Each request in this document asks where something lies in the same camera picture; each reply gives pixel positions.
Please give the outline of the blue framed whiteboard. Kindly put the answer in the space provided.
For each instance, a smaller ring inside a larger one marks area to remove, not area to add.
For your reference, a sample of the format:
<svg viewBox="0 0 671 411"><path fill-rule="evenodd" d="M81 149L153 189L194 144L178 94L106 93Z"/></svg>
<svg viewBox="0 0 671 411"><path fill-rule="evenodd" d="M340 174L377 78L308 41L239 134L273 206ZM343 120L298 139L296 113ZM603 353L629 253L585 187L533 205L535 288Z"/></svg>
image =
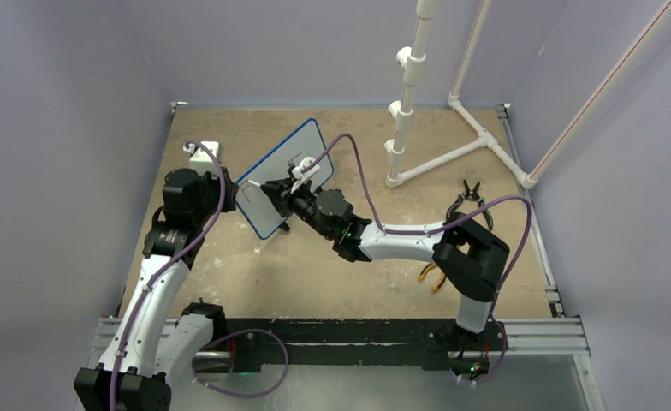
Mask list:
<svg viewBox="0 0 671 411"><path fill-rule="evenodd" d="M304 158L316 158L326 146L318 122L309 118L237 180L236 205L259 239L271 237L288 219L278 214L257 185L289 178L290 164L297 166Z"/></svg>

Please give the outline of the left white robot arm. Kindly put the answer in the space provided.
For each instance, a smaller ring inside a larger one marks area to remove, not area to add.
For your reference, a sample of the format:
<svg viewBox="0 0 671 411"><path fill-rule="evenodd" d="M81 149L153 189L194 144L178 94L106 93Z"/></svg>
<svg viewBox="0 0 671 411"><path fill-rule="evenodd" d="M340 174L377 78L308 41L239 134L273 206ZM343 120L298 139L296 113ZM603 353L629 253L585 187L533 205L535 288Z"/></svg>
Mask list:
<svg viewBox="0 0 671 411"><path fill-rule="evenodd" d="M145 236L139 280L130 305L95 367L82 367L74 390L85 410L167 410L176 366L191 357L195 341L221 348L228 327L216 304L194 303L183 313L185 330L161 342L174 298L193 268L205 236L223 212L235 209L238 187L227 169L189 168L164 178L163 204Z"/></svg>

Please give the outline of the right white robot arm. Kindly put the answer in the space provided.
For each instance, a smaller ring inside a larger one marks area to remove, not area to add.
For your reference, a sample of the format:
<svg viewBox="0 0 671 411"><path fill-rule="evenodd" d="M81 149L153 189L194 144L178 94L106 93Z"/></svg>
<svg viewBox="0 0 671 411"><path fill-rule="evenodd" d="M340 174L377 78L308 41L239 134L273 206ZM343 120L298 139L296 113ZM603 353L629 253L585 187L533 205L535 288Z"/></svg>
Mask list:
<svg viewBox="0 0 671 411"><path fill-rule="evenodd" d="M280 216L295 215L349 262L404 259L436 265L460 293L455 341L463 348L474 348L486 338L510 249L480 223L456 212L444 222L421 228L379 226L355 214L339 189L315 194L309 183L297 188L291 178L258 187Z"/></svg>

